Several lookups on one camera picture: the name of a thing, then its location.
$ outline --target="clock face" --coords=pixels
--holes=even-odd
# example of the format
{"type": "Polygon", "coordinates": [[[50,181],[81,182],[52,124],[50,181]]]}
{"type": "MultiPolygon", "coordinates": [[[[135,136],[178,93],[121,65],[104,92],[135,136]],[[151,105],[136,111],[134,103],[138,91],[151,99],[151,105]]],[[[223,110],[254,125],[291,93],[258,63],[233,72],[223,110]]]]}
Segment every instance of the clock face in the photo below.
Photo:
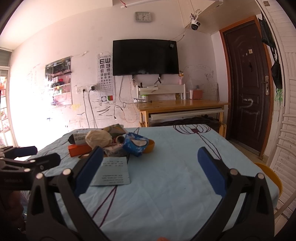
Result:
{"type": "Polygon", "coordinates": [[[150,12],[136,12],[135,15],[136,15],[137,22],[149,23],[152,21],[150,12]]]}

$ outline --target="glass door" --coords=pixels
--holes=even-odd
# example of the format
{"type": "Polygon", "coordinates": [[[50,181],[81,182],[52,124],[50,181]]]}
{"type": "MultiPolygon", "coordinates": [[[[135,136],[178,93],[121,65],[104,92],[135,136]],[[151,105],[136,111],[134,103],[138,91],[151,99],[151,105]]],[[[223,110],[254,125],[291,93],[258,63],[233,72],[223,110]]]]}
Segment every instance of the glass door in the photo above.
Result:
{"type": "Polygon", "coordinates": [[[7,110],[7,77],[8,70],[0,69],[0,145],[15,146],[15,142],[13,140],[12,132],[10,129],[10,122],[7,110]]]}

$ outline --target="door frame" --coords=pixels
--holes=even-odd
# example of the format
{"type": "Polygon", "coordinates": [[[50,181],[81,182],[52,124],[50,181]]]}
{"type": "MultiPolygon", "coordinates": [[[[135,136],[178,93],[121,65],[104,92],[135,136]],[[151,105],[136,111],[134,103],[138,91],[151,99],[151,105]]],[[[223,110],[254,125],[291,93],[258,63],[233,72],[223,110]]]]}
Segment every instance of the door frame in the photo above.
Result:
{"type": "MultiPolygon", "coordinates": [[[[244,23],[247,23],[247,22],[250,22],[250,21],[253,21],[253,20],[255,21],[256,26],[257,26],[257,28],[259,30],[260,35],[261,35],[260,24],[259,24],[258,18],[256,16],[246,18],[244,20],[236,22],[236,23],[234,23],[232,25],[229,25],[228,27],[223,28],[223,29],[220,30],[220,35],[221,35],[221,39],[222,39],[222,44],[223,44],[224,53],[225,53],[225,60],[226,60],[227,78],[228,78],[228,102],[230,103],[230,105],[228,107],[228,114],[227,114],[227,127],[228,128],[227,128],[227,131],[226,131],[226,138],[229,138],[229,135],[230,135],[229,123],[230,123],[230,120],[233,117],[233,113],[232,113],[232,103],[231,103],[231,97],[232,97],[231,82],[232,81],[231,81],[231,76],[230,76],[230,65],[229,65],[230,61],[229,61],[229,56],[228,56],[228,53],[227,53],[226,42],[225,42],[225,38],[224,38],[223,33],[225,31],[227,31],[227,30],[230,30],[230,29],[235,28],[235,27],[237,27],[237,26],[239,26],[241,24],[244,24],[244,23]]],[[[264,43],[262,43],[262,44],[264,46],[264,50],[265,50],[265,54],[266,54],[266,60],[267,60],[267,64],[268,64],[270,105],[269,105],[268,124],[267,124],[266,134],[265,134],[262,149],[261,149],[260,154],[259,154],[259,159],[261,159],[261,160],[263,159],[263,155],[264,155],[264,152],[265,152],[265,149],[266,149],[266,146],[267,146],[267,142],[268,142],[268,138],[269,138],[269,134],[270,134],[270,130],[271,130],[272,114],[273,114],[273,110],[274,110],[274,84],[273,84],[273,78],[272,78],[272,75],[271,75],[272,64],[271,64],[271,59],[270,59],[270,55],[269,55],[267,45],[264,44],[264,43]]]]}

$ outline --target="black bag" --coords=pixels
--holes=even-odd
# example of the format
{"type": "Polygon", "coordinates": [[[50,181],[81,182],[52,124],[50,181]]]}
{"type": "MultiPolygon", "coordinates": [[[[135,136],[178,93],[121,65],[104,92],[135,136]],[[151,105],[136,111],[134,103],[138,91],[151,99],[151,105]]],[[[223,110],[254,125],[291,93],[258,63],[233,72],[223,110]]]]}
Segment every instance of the black bag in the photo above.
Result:
{"type": "Polygon", "coordinates": [[[272,52],[272,57],[274,59],[274,65],[271,68],[272,78],[274,80],[274,84],[277,89],[283,88],[283,80],[281,75],[281,65],[279,63],[279,56],[276,49],[276,44],[274,42],[274,38],[272,37],[272,33],[270,31],[270,28],[268,26],[268,23],[262,15],[262,20],[259,19],[259,23],[261,26],[261,35],[262,35],[262,42],[268,45],[272,52]]]}

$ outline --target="security camera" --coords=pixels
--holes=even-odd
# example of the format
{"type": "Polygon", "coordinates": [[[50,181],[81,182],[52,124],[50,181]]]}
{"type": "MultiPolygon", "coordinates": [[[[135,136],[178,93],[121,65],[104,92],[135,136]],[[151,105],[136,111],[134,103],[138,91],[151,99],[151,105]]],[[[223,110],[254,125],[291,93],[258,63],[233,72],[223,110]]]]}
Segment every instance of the security camera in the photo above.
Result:
{"type": "Polygon", "coordinates": [[[198,27],[200,26],[200,22],[197,21],[198,15],[193,15],[191,14],[191,28],[193,30],[197,30],[198,27]]]}

